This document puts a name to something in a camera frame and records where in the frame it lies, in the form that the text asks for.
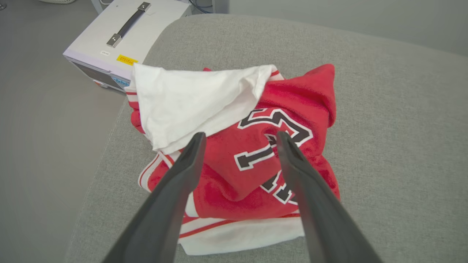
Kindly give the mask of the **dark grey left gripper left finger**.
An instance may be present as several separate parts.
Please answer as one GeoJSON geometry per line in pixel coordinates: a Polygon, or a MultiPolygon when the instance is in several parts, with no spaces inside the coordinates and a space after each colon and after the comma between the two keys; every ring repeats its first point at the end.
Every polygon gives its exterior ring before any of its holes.
{"type": "Polygon", "coordinates": [[[172,263],[188,196],[197,187],[206,148],[196,133],[138,210],[104,263],[172,263]]]}

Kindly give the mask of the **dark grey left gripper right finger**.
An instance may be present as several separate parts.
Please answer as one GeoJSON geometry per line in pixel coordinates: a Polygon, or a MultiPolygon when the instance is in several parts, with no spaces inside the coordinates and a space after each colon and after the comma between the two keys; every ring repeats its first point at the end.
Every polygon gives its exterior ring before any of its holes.
{"type": "Polygon", "coordinates": [[[382,260],[291,137],[277,147],[287,186],[295,194],[312,263],[381,263],[382,260]]]}

